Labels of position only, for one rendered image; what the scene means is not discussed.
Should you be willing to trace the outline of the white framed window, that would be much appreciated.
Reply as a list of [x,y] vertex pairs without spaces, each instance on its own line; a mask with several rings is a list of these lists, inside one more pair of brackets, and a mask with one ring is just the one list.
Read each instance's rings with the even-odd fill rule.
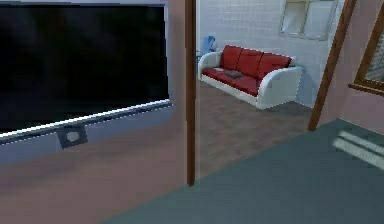
[[328,38],[338,0],[285,0],[279,34],[324,41]]

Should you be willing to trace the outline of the black wall television set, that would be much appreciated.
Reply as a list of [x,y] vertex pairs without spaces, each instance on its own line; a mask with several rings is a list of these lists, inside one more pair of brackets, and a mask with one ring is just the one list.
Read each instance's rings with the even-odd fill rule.
[[168,17],[155,1],[0,0],[0,146],[67,148],[168,112]]

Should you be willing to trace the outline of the white sofa with red cushions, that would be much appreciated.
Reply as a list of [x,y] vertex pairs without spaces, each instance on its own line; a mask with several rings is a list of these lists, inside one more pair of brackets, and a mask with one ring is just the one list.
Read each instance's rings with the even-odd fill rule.
[[[225,72],[241,72],[233,79]],[[222,51],[203,55],[198,62],[199,81],[207,83],[260,110],[294,101],[303,68],[295,57],[226,45]]]

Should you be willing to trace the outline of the brown framed window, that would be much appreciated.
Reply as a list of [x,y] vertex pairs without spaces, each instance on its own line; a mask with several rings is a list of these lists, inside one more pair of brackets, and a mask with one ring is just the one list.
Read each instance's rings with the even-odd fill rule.
[[384,2],[380,7],[354,82],[348,87],[384,96]]

